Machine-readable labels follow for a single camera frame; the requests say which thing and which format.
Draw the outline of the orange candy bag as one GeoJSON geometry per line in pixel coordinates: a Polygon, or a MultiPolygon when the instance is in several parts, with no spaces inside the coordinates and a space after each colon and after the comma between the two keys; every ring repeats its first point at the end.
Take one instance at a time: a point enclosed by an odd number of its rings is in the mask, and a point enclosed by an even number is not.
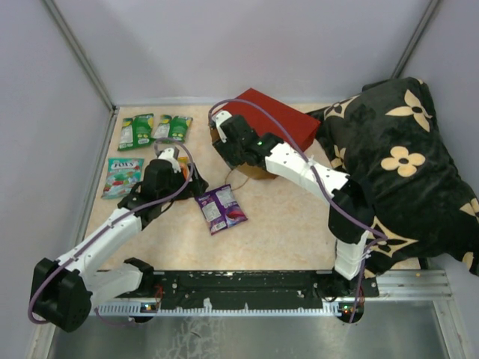
{"type": "Polygon", "coordinates": [[[189,176],[189,173],[190,173],[190,169],[189,169],[190,161],[189,161],[189,158],[188,158],[188,157],[185,157],[185,156],[181,156],[181,157],[179,157],[177,160],[178,160],[178,162],[179,162],[179,165],[180,165],[180,168],[181,168],[181,171],[182,171],[182,173],[183,173],[184,178],[187,179],[188,176],[189,176]]]}

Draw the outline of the green yellow snack bag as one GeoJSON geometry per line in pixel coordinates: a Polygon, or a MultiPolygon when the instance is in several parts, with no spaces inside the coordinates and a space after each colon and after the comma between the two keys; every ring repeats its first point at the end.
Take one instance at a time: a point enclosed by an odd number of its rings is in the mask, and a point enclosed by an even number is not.
{"type": "Polygon", "coordinates": [[[153,139],[173,138],[184,143],[192,121],[192,117],[161,114],[158,126],[153,132],[153,139]]]}
{"type": "Polygon", "coordinates": [[[153,143],[153,113],[140,114],[122,120],[118,151],[148,147],[153,143]]]}

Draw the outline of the black floral pillow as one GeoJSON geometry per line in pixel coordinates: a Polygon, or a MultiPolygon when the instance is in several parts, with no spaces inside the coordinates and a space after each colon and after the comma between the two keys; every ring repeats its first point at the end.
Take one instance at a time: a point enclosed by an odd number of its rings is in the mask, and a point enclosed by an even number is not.
{"type": "Polygon", "coordinates": [[[478,198],[443,143],[425,82],[366,85],[311,116],[320,122],[316,138],[332,168],[365,180],[372,191],[367,277],[442,254],[478,273],[478,198]]]}

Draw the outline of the colourful candy bag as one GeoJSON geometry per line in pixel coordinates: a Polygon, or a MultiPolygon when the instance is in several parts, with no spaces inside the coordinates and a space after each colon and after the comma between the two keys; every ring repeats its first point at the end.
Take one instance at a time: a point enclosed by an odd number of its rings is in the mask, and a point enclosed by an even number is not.
{"type": "Polygon", "coordinates": [[[144,160],[140,158],[109,158],[101,198],[114,199],[129,194],[141,181],[144,160]]]}

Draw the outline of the red brown paper bag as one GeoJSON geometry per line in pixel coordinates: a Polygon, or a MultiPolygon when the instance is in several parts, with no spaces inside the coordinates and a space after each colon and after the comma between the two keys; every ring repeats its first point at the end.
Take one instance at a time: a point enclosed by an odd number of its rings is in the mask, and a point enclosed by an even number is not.
{"type": "Polygon", "coordinates": [[[292,151],[303,153],[313,143],[320,127],[320,121],[313,117],[250,88],[236,98],[218,102],[209,110],[208,121],[214,148],[219,135],[213,116],[221,110],[229,111],[232,116],[242,115],[259,136],[252,149],[262,160],[260,167],[244,164],[231,168],[255,180],[276,177],[267,170],[266,163],[272,158],[274,150],[288,144],[292,151]]]}

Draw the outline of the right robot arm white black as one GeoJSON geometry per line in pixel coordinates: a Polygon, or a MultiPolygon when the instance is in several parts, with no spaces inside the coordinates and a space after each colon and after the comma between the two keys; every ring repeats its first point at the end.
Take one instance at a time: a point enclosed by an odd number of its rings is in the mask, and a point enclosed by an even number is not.
{"type": "Polygon", "coordinates": [[[213,146],[232,168],[248,165],[282,177],[329,205],[328,229],[336,238],[335,289],[349,296],[361,286],[367,229],[375,216],[367,186],[307,158],[271,132],[258,135],[241,115],[221,111],[210,119],[213,146]]]}

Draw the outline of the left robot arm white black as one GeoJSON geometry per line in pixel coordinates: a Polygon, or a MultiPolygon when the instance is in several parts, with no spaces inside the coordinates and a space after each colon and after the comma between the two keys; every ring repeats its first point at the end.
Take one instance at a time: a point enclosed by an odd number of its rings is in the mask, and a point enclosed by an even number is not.
{"type": "Polygon", "coordinates": [[[203,194],[208,186],[195,163],[184,172],[176,159],[154,159],[106,222],[56,260],[43,258],[34,267],[28,317],[52,323],[65,332],[78,329],[91,310],[118,296],[145,297],[156,287],[153,266],[129,258],[113,270],[100,266],[172,204],[203,194]]]}

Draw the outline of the purple candy bag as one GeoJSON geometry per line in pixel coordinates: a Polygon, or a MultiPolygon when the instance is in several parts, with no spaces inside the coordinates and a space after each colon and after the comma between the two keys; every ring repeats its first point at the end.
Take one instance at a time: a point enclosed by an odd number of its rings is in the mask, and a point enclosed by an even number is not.
{"type": "Polygon", "coordinates": [[[230,184],[207,191],[196,197],[195,201],[201,209],[212,236],[248,220],[230,184]]]}

